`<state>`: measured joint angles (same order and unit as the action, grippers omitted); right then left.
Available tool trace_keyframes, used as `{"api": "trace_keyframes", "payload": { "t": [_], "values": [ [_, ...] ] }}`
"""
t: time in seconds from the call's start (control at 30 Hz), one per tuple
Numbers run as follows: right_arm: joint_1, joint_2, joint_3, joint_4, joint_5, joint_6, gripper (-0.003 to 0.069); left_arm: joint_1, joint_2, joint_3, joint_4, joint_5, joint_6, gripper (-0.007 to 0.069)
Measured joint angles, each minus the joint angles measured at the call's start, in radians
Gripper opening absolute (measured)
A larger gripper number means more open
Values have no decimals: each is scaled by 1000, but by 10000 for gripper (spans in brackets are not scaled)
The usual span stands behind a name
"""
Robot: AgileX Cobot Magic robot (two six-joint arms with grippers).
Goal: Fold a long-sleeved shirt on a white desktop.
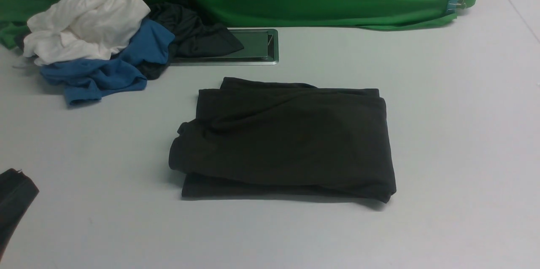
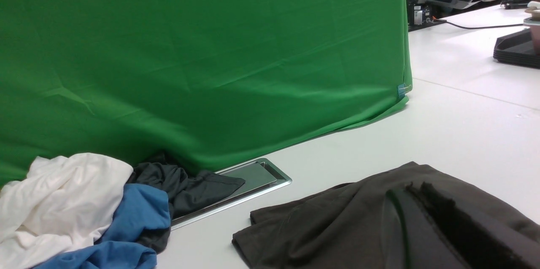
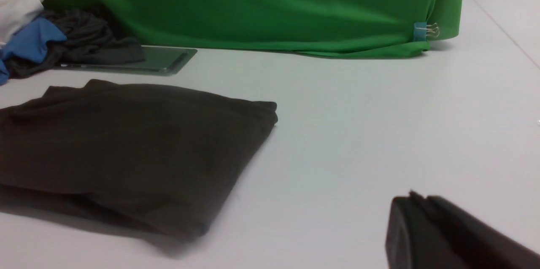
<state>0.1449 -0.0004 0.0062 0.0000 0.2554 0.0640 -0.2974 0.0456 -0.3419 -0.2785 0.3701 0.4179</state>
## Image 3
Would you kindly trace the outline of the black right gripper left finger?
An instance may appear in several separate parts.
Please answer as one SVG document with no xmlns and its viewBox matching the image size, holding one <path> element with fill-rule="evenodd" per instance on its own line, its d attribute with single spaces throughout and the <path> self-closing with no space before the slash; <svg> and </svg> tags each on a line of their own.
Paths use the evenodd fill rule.
<svg viewBox="0 0 540 269">
<path fill-rule="evenodd" d="M 386 241 L 390 269 L 466 269 L 424 212 L 405 196 L 393 198 Z"/>
</svg>

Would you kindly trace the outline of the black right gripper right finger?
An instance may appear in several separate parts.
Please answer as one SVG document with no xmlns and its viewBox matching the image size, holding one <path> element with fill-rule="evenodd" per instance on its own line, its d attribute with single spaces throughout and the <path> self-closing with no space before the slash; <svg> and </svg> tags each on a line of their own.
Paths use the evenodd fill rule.
<svg viewBox="0 0 540 269">
<path fill-rule="evenodd" d="M 409 196 L 469 269 L 538 269 L 539 254 L 440 196 Z"/>
</svg>

